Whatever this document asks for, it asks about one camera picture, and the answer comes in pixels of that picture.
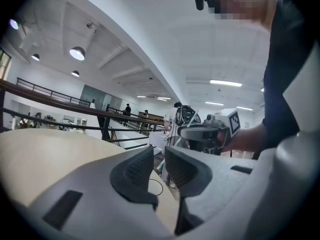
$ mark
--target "rectangular ceiling light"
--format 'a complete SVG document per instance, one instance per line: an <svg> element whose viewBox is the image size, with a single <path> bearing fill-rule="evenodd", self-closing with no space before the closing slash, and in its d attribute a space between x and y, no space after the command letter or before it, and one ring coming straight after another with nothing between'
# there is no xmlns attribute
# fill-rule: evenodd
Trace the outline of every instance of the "rectangular ceiling light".
<svg viewBox="0 0 320 240"><path fill-rule="evenodd" d="M247 108L247 107L243 107L243 106L237 106L238 109L242 109L242 110L253 110L252 108Z"/></svg>
<svg viewBox="0 0 320 240"><path fill-rule="evenodd" d="M215 103L215 102L209 102L209 101L206 101L205 103L211 104L211 105L223 106L223 104L221 104L221 103Z"/></svg>
<svg viewBox="0 0 320 240"><path fill-rule="evenodd" d="M242 86L242 83L238 83L238 82L228 82L228 81L220 81L220 80L212 80L212 79L210 80L210 84L236 86L236 87Z"/></svg>

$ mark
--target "ceiling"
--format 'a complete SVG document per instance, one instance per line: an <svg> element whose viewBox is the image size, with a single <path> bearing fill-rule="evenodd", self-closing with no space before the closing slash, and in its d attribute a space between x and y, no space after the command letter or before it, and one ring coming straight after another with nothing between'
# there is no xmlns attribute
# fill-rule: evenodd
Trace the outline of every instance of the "ceiling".
<svg viewBox="0 0 320 240"><path fill-rule="evenodd" d="M39 63L80 79L101 78L123 86L131 96L170 97L152 71L97 20L66 0L28 0L17 12L23 25L18 31L8 28L7 38L26 55L40 55ZM75 60L69 50L80 46L85 60Z"/></svg>
<svg viewBox="0 0 320 240"><path fill-rule="evenodd" d="M123 35L120 40L119 34L105 27L111 29L110 20L103 26L84 7L80 10L66 0L30 0L19 16L27 34L30 31L37 38L25 53L41 51L41 63L57 69L57 60L68 60L65 65L71 65L74 59L69 50L81 46L86 56L80 75L99 73L99 79L103 76L116 82L132 96L174 97L173 90L181 90L189 104L215 102L258 110L264 103L261 88L270 35L262 27L218 19L206 8L198 11L194 0L88 1L99 6L117 24L118 33L124 31L129 38ZM22 40L11 41L19 46ZM46 56L45 51L54 55ZM63 65L59 70L71 71ZM242 86L213 85L210 79Z"/></svg>

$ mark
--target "window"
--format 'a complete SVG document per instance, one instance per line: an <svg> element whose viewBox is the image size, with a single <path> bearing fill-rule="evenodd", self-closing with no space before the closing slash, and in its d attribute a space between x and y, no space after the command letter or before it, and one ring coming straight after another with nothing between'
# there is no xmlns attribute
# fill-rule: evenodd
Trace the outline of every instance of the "window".
<svg viewBox="0 0 320 240"><path fill-rule="evenodd" d="M11 57L0 48L0 79L3 79Z"/></svg>

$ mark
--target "light wood tabletop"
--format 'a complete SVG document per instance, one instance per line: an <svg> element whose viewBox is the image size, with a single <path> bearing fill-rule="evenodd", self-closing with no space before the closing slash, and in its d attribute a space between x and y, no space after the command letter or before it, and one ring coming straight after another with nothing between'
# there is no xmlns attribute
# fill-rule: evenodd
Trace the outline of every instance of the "light wood tabletop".
<svg viewBox="0 0 320 240"><path fill-rule="evenodd" d="M53 129L7 131L0 134L2 184L13 200L28 207L44 190L76 168L125 151L112 143L74 132ZM150 179L163 186L163 192L157 196L156 214L173 232L178 203L154 171ZM159 184L153 180L149 182L150 192L157 192Z"/></svg>

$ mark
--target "railing post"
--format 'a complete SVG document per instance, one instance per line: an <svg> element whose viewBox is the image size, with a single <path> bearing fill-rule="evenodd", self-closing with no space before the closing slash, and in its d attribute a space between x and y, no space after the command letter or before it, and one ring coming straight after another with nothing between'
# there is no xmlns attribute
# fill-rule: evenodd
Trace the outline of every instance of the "railing post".
<svg viewBox="0 0 320 240"><path fill-rule="evenodd" d="M109 123L110 123L110 117L106 117L105 120L104 120L103 132L102 132L102 140L103 141L110 140Z"/></svg>
<svg viewBox="0 0 320 240"><path fill-rule="evenodd" d="M5 103L5 90L0 90L0 108L4 107ZM4 131L4 112L0 112L0 133L3 133Z"/></svg>

